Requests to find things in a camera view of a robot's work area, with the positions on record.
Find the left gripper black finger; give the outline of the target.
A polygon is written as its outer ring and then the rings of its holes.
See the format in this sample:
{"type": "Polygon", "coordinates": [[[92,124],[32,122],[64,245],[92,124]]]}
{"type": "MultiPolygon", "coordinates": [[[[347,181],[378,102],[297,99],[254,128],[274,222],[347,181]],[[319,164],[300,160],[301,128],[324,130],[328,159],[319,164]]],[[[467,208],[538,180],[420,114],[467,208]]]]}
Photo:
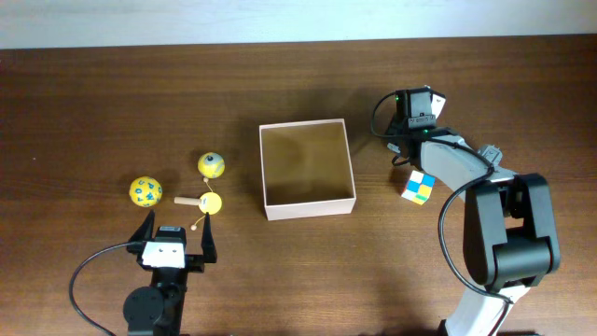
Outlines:
{"type": "Polygon", "coordinates": [[[143,223],[136,229],[131,238],[130,243],[140,243],[149,241],[152,238],[154,229],[155,211],[150,210],[144,219],[143,223]]]}
{"type": "Polygon", "coordinates": [[[203,221],[203,229],[201,234],[201,249],[204,257],[216,257],[217,251],[215,247],[215,240],[212,234],[211,217],[209,213],[205,214],[203,221]]]}

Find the yellow grey dump truck toy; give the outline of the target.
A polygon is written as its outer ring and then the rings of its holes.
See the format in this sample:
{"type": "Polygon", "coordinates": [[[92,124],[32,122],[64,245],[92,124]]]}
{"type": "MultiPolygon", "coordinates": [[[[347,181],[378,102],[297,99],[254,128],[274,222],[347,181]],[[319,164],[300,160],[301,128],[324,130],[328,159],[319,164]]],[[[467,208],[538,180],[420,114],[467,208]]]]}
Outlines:
{"type": "Polygon", "coordinates": [[[392,123],[388,126],[385,131],[385,135],[388,136],[387,138],[387,147],[397,153],[401,153],[401,141],[402,141],[402,126],[400,124],[392,123]]]}

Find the small colourful puzzle cube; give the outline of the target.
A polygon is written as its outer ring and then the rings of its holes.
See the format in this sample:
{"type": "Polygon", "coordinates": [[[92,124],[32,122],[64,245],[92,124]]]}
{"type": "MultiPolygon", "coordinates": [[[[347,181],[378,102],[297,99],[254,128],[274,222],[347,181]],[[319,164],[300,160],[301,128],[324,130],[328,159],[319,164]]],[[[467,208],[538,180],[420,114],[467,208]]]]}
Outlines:
{"type": "Polygon", "coordinates": [[[418,205],[423,205],[428,201],[435,181],[435,178],[431,175],[412,171],[401,197],[418,205]]]}

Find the yellow grey mixer truck toy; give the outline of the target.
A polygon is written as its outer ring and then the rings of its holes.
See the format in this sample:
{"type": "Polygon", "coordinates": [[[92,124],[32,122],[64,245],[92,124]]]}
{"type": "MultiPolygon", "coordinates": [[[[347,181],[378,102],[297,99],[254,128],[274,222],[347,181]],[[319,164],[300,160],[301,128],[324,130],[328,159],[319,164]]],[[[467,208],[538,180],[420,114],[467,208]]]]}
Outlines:
{"type": "Polygon", "coordinates": [[[478,149],[478,154],[480,154],[482,161],[487,166],[492,166],[494,170],[498,170],[499,164],[503,159],[503,153],[499,147],[494,145],[483,145],[478,149]]]}

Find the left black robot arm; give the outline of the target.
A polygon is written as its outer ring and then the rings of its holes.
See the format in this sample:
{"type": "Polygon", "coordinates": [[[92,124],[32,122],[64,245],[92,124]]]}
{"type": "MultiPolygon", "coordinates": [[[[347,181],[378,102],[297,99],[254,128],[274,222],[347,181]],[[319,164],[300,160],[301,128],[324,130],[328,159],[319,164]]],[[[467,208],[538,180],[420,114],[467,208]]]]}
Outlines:
{"type": "Polygon", "coordinates": [[[154,220],[155,213],[151,211],[127,246],[127,251],[136,256],[139,266],[152,272],[150,284],[135,289],[123,304],[129,335],[179,335],[188,276],[203,273],[207,264],[217,262],[209,216],[203,219],[202,253],[199,255],[186,252],[185,228],[155,228],[154,220]]]}

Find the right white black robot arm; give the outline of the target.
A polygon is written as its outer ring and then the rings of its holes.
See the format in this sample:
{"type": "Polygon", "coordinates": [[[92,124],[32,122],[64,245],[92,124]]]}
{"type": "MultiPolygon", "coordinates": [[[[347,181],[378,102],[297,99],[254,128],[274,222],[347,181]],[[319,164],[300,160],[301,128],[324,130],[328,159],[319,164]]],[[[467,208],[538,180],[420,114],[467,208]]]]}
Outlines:
{"type": "Polygon", "coordinates": [[[498,147],[471,148],[454,130],[437,126],[443,94],[429,87],[392,93],[396,113],[384,132],[395,166],[411,164],[424,180],[449,187],[437,234],[449,268],[465,286],[455,311],[442,320],[441,335],[494,335],[514,304],[558,270],[561,251],[547,180],[500,167],[498,147]],[[448,251],[445,219],[456,199],[465,203],[460,273],[448,251]]]}

